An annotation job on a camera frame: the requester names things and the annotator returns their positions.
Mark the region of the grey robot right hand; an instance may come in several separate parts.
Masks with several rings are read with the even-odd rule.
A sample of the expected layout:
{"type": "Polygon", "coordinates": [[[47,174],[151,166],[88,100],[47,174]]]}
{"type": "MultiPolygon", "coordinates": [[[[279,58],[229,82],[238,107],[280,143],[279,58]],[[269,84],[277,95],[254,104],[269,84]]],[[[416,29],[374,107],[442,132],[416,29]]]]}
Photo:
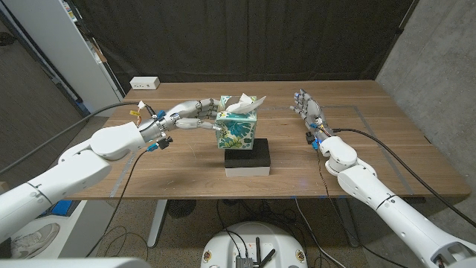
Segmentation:
{"type": "Polygon", "coordinates": [[[322,108],[309,93],[301,89],[294,94],[294,99],[295,105],[290,109],[303,119],[306,128],[314,137],[323,141],[334,135],[322,108]]]}

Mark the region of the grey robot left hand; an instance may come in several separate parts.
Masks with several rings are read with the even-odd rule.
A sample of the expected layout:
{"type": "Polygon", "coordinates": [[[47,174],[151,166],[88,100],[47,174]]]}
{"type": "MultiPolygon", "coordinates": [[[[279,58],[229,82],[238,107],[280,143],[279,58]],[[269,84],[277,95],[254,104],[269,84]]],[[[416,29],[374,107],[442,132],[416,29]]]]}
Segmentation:
{"type": "Polygon", "coordinates": [[[143,121],[138,129],[145,142],[165,138],[167,132],[177,129],[221,130],[217,124],[208,121],[216,118],[218,106],[219,101],[213,98],[187,100],[162,112],[156,118],[143,121]]]}

